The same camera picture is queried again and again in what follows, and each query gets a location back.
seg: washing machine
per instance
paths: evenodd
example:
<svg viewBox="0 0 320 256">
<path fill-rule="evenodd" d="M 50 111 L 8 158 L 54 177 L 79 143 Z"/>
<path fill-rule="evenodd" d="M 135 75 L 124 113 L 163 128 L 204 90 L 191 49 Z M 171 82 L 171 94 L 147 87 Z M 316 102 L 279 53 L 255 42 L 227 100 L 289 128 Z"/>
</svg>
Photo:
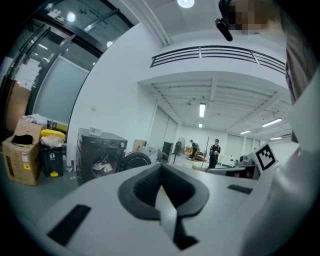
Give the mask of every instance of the washing machine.
<svg viewBox="0 0 320 256">
<path fill-rule="evenodd" d="M 151 164 L 143 153 L 126 156 L 127 143 L 126 139 L 112 133 L 94 136 L 88 129 L 80 128 L 76 146 L 78 183 L 82 185 L 95 178 Z"/>
</svg>

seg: yellow lid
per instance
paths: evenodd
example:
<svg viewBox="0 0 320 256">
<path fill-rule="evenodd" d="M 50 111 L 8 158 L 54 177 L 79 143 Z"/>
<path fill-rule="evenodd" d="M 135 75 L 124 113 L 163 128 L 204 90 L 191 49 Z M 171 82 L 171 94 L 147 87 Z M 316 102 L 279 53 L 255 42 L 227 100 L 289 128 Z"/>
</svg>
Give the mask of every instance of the yellow lid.
<svg viewBox="0 0 320 256">
<path fill-rule="evenodd" d="M 50 135 L 55 135 L 55 136 L 59 136 L 61 137 L 63 140 L 65 140 L 66 135 L 64 133 L 62 133 L 61 131 L 57 131 L 57 130 L 50 130 L 50 129 L 44 129 L 41 131 L 41 136 L 45 136 L 48 137 Z"/>
<path fill-rule="evenodd" d="M 51 177 L 58 177 L 58 173 L 54 170 L 50 173 Z"/>
</svg>

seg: plastic bag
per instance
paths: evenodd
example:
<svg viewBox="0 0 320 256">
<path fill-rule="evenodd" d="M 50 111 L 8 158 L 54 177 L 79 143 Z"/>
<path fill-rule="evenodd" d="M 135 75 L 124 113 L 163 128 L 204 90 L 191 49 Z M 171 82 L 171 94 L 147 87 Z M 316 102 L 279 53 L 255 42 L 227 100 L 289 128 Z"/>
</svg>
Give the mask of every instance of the plastic bag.
<svg viewBox="0 0 320 256">
<path fill-rule="evenodd" d="M 54 147 L 62 147 L 64 142 L 63 139 L 60 136 L 56 136 L 56 135 L 50 135 L 50 136 L 42 136 L 41 137 L 41 144 L 48 146 L 50 148 L 54 148 Z"/>
</svg>

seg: fluorescent light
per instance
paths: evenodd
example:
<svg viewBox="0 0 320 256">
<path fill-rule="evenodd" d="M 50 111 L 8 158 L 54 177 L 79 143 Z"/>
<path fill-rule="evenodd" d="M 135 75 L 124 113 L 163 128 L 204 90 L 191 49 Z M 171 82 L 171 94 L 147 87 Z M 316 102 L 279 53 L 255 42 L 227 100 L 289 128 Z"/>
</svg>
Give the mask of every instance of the fluorescent light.
<svg viewBox="0 0 320 256">
<path fill-rule="evenodd" d="M 280 121 L 282 121 L 282 118 L 277 118 L 277 119 L 275 119 L 275 120 L 273 120 L 271 122 L 267 122 L 267 123 L 263 124 L 262 127 L 267 127 L 267 126 L 273 125 L 275 123 L 278 123 Z"/>
<path fill-rule="evenodd" d="M 178 0 L 178 5 L 183 8 L 191 8 L 194 4 L 195 0 Z"/>
<path fill-rule="evenodd" d="M 113 43 L 114 43 L 114 42 L 112 42 L 112 41 L 107 42 L 107 43 L 106 43 L 106 47 L 109 48 Z"/>
<path fill-rule="evenodd" d="M 48 50 L 48 48 L 47 48 L 47 47 L 43 46 L 43 45 L 42 45 L 42 44 L 40 44 L 40 43 L 38 43 L 38 46 L 42 47 L 43 49 Z"/>
<path fill-rule="evenodd" d="M 205 116 L 206 104 L 200 104 L 200 117 L 203 118 Z"/>
<path fill-rule="evenodd" d="M 250 130 L 246 130 L 244 132 L 241 132 L 240 134 L 247 134 L 247 133 L 251 133 L 251 131 Z"/>
<path fill-rule="evenodd" d="M 76 19 L 76 15 L 73 12 L 69 12 L 68 15 L 66 16 L 67 20 L 70 22 L 74 22 Z"/>
</svg>

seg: cardboard box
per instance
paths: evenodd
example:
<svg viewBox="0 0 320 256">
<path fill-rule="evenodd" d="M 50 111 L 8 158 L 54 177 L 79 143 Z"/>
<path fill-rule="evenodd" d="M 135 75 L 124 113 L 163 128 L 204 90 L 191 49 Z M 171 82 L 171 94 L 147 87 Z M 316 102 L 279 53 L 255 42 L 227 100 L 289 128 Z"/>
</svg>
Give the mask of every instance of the cardboard box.
<svg viewBox="0 0 320 256">
<path fill-rule="evenodd" d="M 41 131 L 46 129 L 45 124 L 36 124 L 33 122 L 27 122 L 23 118 L 20 118 L 15 131 L 14 135 L 22 136 L 22 135 L 31 135 L 32 136 L 32 144 L 37 144 L 39 142 Z"/>
<path fill-rule="evenodd" d="M 13 136 L 2 142 L 3 161 L 11 181 L 36 185 L 41 170 L 39 143 L 17 145 L 11 143 Z"/>
</svg>

